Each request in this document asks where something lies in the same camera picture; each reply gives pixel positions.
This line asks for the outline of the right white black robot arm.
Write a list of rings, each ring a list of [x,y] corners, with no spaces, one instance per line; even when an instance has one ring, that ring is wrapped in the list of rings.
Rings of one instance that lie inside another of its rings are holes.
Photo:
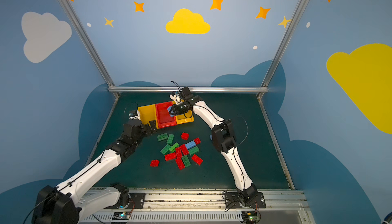
[[[258,195],[258,191],[239,156],[232,121],[218,116],[200,96],[191,93],[188,87],[173,91],[170,98],[175,103],[168,111],[170,115],[184,115],[191,111],[209,126],[213,146],[223,155],[233,175],[239,202],[244,207],[250,207]]]

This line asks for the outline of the right yellow plastic bin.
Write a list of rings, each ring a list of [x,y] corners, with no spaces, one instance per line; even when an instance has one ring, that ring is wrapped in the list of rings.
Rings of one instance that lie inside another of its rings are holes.
[[[179,114],[179,115],[174,116],[177,125],[191,123],[194,121],[194,115],[193,115],[192,110],[189,108],[189,105],[186,104],[186,102],[182,101],[180,103],[180,107],[183,105],[186,105],[186,107],[188,108],[188,111],[185,114]]]

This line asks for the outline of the yellow plastic bin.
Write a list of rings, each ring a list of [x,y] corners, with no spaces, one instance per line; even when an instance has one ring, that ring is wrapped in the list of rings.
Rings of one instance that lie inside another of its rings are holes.
[[[179,115],[174,116],[177,125],[191,123],[194,121],[194,115],[193,115],[192,110],[189,108],[189,105],[186,104],[186,102],[182,101],[180,103],[180,107],[183,105],[186,105],[186,107],[188,108],[188,111],[185,114],[179,114]]]
[[[138,111],[140,114],[140,120],[144,125],[148,124],[149,121],[156,120],[157,129],[159,129],[155,104],[138,107]]]

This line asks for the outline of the green lego brick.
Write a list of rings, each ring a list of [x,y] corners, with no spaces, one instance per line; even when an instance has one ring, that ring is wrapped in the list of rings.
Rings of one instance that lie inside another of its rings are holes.
[[[173,134],[169,134],[166,143],[168,145],[173,145],[173,141],[174,141],[174,135]]]
[[[158,141],[164,141],[164,140],[167,140],[167,139],[168,139],[168,134],[167,133],[163,133],[163,134],[157,135],[157,140]]]
[[[166,144],[166,146],[160,151],[162,155],[166,155],[170,152],[171,145]]]
[[[183,161],[184,166],[185,166],[186,168],[188,168],[188,167],[191,166],[190,160],[189,160],[189,158],[188,158],[187,155],[183,155],[183,156],[182,156],[182,161]]]
[[[198,146],[194,146],[194,147],[188,149],[189,155],[196,154],[196,153],[198,153],[199,151],[200,151],[200,150],[199,150]]]
[[[179,144],[178,143],[175,143],[174,145],[172,145],[170,148],[169,148],[169,152],[170,153],[173,153],[175,150],[176,150],[176,148],[178,148],[179,147]]]

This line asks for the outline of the left yellow plastic bin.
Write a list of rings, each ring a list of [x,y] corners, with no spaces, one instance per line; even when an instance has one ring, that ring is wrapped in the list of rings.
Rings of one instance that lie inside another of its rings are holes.
[[[140,114],[140,120],[144,125],[148,124],[149,121],[156,120],[157,129],[159,129],[155,104],[138,107],[138,111]]]

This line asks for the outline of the red plastic bin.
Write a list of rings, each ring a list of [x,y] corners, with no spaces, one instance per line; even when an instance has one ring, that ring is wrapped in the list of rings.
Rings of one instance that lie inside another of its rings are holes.
[[[159,129],[172,127],[177,124],[176,118],[171,117],[168,109],[173,105],[172,102],[155,104],[156,120]]]

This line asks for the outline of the left green circuit board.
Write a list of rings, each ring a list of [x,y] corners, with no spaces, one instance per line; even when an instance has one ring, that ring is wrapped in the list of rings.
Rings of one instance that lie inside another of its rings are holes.
[[[130,212],[115,212],[113,214],[112,220],[113,221],[128,221],[131,217]]]

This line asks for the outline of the green circuit board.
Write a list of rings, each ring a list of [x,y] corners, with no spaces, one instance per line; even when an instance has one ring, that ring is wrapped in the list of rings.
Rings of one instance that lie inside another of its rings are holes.
[[[258,212],[242,212],[242,224],[256,224],[260,221]]]
[[[131,217],[130,212],[115,212],[113,214],[112,220],[113,221],[128,221]]]

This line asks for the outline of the right green circuit board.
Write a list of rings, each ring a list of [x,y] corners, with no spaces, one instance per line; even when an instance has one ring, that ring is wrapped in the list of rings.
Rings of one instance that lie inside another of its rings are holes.
[[[258,212],[242,212],[242,224],[256,224],[260,221]]]

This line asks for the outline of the aluminium frame back bar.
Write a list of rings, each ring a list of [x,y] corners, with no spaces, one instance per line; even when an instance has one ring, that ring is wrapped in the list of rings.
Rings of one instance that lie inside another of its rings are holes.
[[[109,86],[109,92],[172,92],[177,87]],[[189,87],[195,93],[267,93],[267,87]]]

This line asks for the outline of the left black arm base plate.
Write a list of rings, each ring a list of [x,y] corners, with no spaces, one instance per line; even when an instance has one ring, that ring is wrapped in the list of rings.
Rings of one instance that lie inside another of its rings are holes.
[[[143,192],[124,193],[120,195],[118,202],[115,205],[108,207],[108,209],[142,209],[144,207],[145,198],[146,194]]]

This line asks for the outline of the aluminium frame right post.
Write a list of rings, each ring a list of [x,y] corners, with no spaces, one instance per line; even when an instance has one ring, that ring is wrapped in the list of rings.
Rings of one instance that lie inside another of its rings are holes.
[[[272,80],[272,77],[273,77],[282,57],[284,56],[284,52],[286,51],[286,49],[290,43],[290,40],[291,40],[293,34],[295,33],[296,27],[299,24],[299,21],[303,15],[308,3],[309,3],[309,1],[310,0],[299,0],[298,1],[297,5],[294,9],[292,19],[289,22],[288,27],[286,27],[286,30],[285,30],[284,35],[282,37],[282,40],[279,44],[277,52],[276,52],[276,54],[270,64],[270,66],[266,72],[266,75],[263,79],[263,82],[261,84],[261,88],[263,88],[264,91],[261,91],[257,94],[257,98],[259,101],[261,101],[263,95],[268,92],[268,86]]]

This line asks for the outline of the aluminium frame post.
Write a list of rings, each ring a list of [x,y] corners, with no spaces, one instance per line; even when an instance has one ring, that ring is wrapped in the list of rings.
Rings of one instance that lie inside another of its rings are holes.
[[[114,87],[115,84],[112,80],[112,78],[109,75],[108,70],[106,69],[103,61],[101,60],[97,50],[95,49],[91,39],[89,38],[81,20],[77,16],[74,8],[71,5],[70,0],[58,0],[60,3],[61,7],[63,8],[65,14],[67,15],[68,19],[72,23],[72,26],[74,27],[75,31],[77,32],[79,38],[83,42],[86,50],[88,51],[89,55],[91,56],[93,62],[95,63],[96,67],[98,68],[101,76],[105,80],[106,84],[108,87]]]
[[[263,82],[261,84],[261,88],[263,88],[264,91],[261,91],[257,94],[257,98],[259,101],[261,101],[263,95],[268,92],[268,86],[272,80],[272,77],[273,77],[282,57],[284,56],[284,52],[286,51],[286,49],[290,43],[290,40],[291,40],[293,34],[295,33],[296,27],[299,24],[299,21],[303,15],[308,3],[309,3],[309,1],[310,0],[299,0],[298,1],[297,5],[294,9],[292,19],[289,22],[288,27],[286,27],[286,30],[285,30],[284,35],[282,37],[282,40],[279,44],[277,52],[276,52],[276,54],[270,64],[270,66],[266,72],[266,75],[263,79]]]

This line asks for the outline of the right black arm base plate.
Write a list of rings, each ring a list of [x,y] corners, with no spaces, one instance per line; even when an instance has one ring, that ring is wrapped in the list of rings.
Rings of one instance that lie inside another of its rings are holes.
[[[238,192],[222,192],[222,198],[225,204],[225,210],[230,209],[261,209],[266,208],[266,202],[264,195],[262,193],[258,193],[254,200],[250,202],[248,205],[244,205],[240,201],[240,196]]]

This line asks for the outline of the aluminium frame left post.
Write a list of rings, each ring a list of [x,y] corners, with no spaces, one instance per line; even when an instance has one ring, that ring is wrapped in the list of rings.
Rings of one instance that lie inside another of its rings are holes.
[[[88,51],[89,55],[91,56],[93,62],[95,63],[96,67],[98,68],[101,76],[105,80],[106,84],[108,87],[114,87],[115,84],[112,80],[112,78],[109,75],[108,70],[106,69],[103,61],[101,60],[97,50],[95,49],[91,39],[89,38],[81,20],[77,16],[74,8],[71,5],[70,0],[58,0],[60,3],[61,7],[63,8],[65,14],[67,15],[68,19],[72,23],[72,26],[74,27],[75,31],[77,32],[79,38],[83,42],[86,50]]]

